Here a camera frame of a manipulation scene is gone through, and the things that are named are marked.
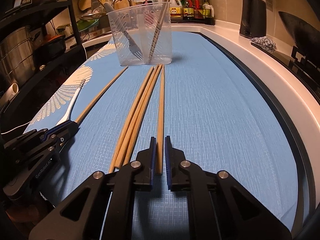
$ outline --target blue tablecloth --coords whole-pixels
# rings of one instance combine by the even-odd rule
[[[164,135],[204,170],[229,171],[289,229],[297,206],[297,170],[285,135],[262,96],[214,45],[194,33],[173,32],[173,60],[165,66]],[[65,114],[77,84],[75,120],[123,68],[112,41],[88,59],[34,117],[26,131],[51,128]],[[94,171],[108,171],[124,120],[150,66],[130,66],[97,102],[43,195],[57,205]],[[132,160],[156,137],[158,79]],[[188,239],[186,196],[168,191],[165,173],[151,193],[136,194],[132,239]]]

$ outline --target black wok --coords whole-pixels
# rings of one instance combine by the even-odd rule
[[[286,12],[280,18],[298,49],[316,66],[320,66],[320,31],[304,20]]]

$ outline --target fork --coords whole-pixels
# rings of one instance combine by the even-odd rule
[[[120,22],[120,19],[115,20],[115,24],[119,26],[119,31],[121,31],[124,36],[127,38],[129,41],[129,50],[130,52],[137,57],[140,60],[143,60],[142,52],[139,48],[139,46],[134,42],[133,38],[129,35],[129,33],[125,30],[123,24]]]

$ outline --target white utensil handle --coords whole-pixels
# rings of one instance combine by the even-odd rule
[[[68,108],[67,108],[66,113],[65,113],[64,116],[60,119],[60,121],[57,122],[56,125],[59,125],[59,124],[65,122],[66,120],[69,120],[69,119],[70,119],[71,110],[72,110],[72,108],[73,108],[73,105],[75,104],[75,101],[76,101],[76,99],[77,99],[77,97],[78,97],[78,95],[79,95],[79,93],[80,93],[81,88],[82,88],[83,85],[84,85],[84,82],[85,82],[85,79],[83,79],[83,80],[81,81],[81,83],[79,84],[79,86],[77,87],[76,92],[74,93],[74,95],[73,95],[73,97],[72,97],[72,99],[71,99],[71,101],[70,101],[70,104],[69,104],[69,106],[68,106]]]

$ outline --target wooden chopstick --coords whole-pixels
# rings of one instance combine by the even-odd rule
[[[165,11],[168,9],[167,4],[165,4],[164,6],[162,5],[161,11],[160,11],[160,16],[156,25],[156,30],[155,33],[153,34],[153,39],[152,39],[152,43],[151,43],[151,48],[150,48],[150,53],[149,53],[149,62],[151,62],[152,57],[153,57],[153,53],[155,51],[156,48],[156,44],[160,35],[160,31],[162,28],[162,24],[164,21],[164,13]]]
[[[131,155],[132,155],[134,146],[136,144],[136,141],[137,141],[137,138],[138,138],[138,135],[139,135],[139,131],[140,131],[140,127],[141,127],[141,124],[142,124],[142,121],[143,121],[144,114],[145,114],[146,109],[148,107],[148,103],[150,101],[153,89],[154,89],[154,87],[156,85],[159,73],[160,73],[162,68],[163,68],[163,64],[161,64],[161,66],[156,70],[156,74],[153,77],[151,86],[149,87],[147,95],[146,95],[146,97],[145,97],[145,99],[143,101],[142,107],[141,107],[139,115],[138,115],[138,119],[137,119],[137,121],[135,123],[134,129],[133,129],[130,141],[129,141],[129,145],[128,145],[128,148],[127,148],[127,152],[126,152],[126,155],[125,155],[125,159],[124,159],[123,165],[126,165],[127,163],[129,163],[129,161],[131,159]]]
[[[121,166],[123,164],[123,161],[124,161],[124,158],[126,156],[127,149],[128,149],[128,145],[129,145],[129,142],[130,142],[130,138],[132,136],[135,123],[136,123],[136,121],[138,119],[138,115],[140,113],[140,109],[141,109],[141,107],[143,105],[145,97],[147,96],[148,90],[149,90],[149,88],[150,88],[150,86],[152,84],[153,78],[156,75],[156,72],[157,72],[158,68],[159,68],[159,65],[156,66],[155,70],[151,74],[151,77],[149,78],[148,84],[146,85],[146,88],[145,88],[145,90],[144,90],[144,92],[142,94],[142,97],[141,97],[141,99],[139,101],[137,109],[134,112],[134,115],[133,115],[132,120],[130,122],[130,125],[129,125],[129,128],[127,130],[127,133],[126,133],[126,135],[124,137],[123,143],[122,143],[121,148],[119,150],[118,157],[117,157],[116,162],[115,162],[115,167],[118,168],[118,169],[121,168]]]
[[[164,140],[164,66],[161,72],[159,112],[158,112],[158,131],[157,131],[157,162],[156,174],[162,174],[163,167],[163,140]]]
[[[94,97],[94,99],[91,100],[91,102],[87,105],[87,107],[82,111],[82,113],[77,117],[75,122],[77,122],[79,125],[83,121],[83,119],[86,117],[86,115],[90,112],[90,110],[93,108],[93,106],[96,104],[96,102],[102,97],[102,95],[108,90],[108,88],[118,79],[118,77],[121,76],[121,74],[128,68],[126,66],[124,69],[122,69],[106,86]]]
[[[109,167],[109,173],[114,172],[114,170],[115,170],[115,162],[116,162],[116,159],[117,159],[117,157],[118,157],[118,154],[119,154],[121,145],[122,145],[122,143],[123,143],[124,137],[125,137],[125,135],[126,135],[126,133],[127,133],[127,130],[128,130],[128,128],[129,128],[129,125],[130,125],[130,122],[131,122],[132,117],[133,117],[133,115],[134,115],[134,112],[135,112],[136,109],[137,109],[138,103],[139,103],[139,101],[140,101],[140,99],[141,99],[141,96],[142,96],[142,94],[143,94],[143,91],[145,90],[145,87],[146,87],[146,85],[147,85],[147,83],[148,83],[148,80],[149,80],[149,78],[150,78],[150,76],[151,76],[151,74],[152,74],[152,72],[153,72],[153,69],[154,69],[154,67],[151,67],[151,68],[149,69],[146,77],[144,78],[144,80],[143,80],[143,82],[142,82],[142,84],[141,84],[141,86],[140,86],[140,89],[139,89],[139,91],[138,91],[138,93],[137,93],[137,96],[136,96],[136,98],[134,99],[134,101],[133,101],[133,103],[132,103],[132,106],[131,106],[131,108],[130,108],[130,110],[129,110],[127,119],[126,119],[125,122],[124,122],[124,125],[123,125],[123,127],[122,127],[120,136],[119,136],[118,141],[117,141],[117,144],[116,144],[115,151],[114,151],[114,153],[113,153],[112,161],[111,161],[111,164],[110,164],[110,167]]]

